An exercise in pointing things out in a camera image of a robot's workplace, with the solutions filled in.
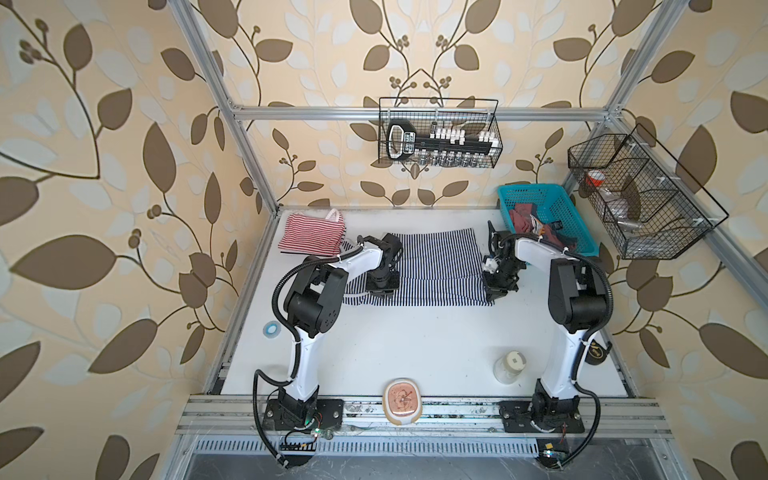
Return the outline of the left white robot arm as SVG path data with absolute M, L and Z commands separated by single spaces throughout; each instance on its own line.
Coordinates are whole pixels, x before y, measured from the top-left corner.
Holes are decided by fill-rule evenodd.
M 273 412 L 275 422 L 286 426 L 289 435 L 308 434 L 320 428 L 323 414 L 318 406 L 317 356 L 325 334 L 338 319 L 347 284 L 362 277 L 368 293 L 384 298 L 394 295 L 400 286 L 396 264 L 401 255 L 402 242 L 391 233 L 381 239 L 360 236 L 351 250 L 331 257 L 306 257 L 275 286 L 271 310 L 278 324 L 291 335 L 293 353 L 284 380 L 274 379 L 261 369 L 254 372 L 251 400 L 258 436 L 279 466 L 291 469 L 297 463 L 270 441 L 264 429 L 259 386 L 266 383 L 274 388 L 276 402 L 265 402 L 265 411 Z

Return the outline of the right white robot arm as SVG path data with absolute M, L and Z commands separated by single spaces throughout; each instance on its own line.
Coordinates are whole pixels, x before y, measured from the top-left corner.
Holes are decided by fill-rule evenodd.
M 612 287 L 593 258 L 548 242 L 539 234 L 498 231 L 488 225 L 489 254 L 483 258 L 486 299 L 498 300 L 519 290 L 520 272 L 533 266 L 548 275 L 547 308 L 556 324 L 544 373 L 527 401 L 503 400 L 499 414 L 507 433 L 585 433 L 566 452 L 562 446 L 539 442 L 539 465 L 562 470 L 594 438 L 601 420 L 599 396 L 578 380 L 595 335 L 614 310 Z

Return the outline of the blue white striped tank top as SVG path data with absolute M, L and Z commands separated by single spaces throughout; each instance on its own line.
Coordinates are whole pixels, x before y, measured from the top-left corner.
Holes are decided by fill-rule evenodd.
M 400 286 L 388 297 L 365 290 L 363 276 L 346 286 L 343 303 L 379 307 L 490 307 L 482 255 L 471 228 L 396 235 L 402 250 L 395 269 Z

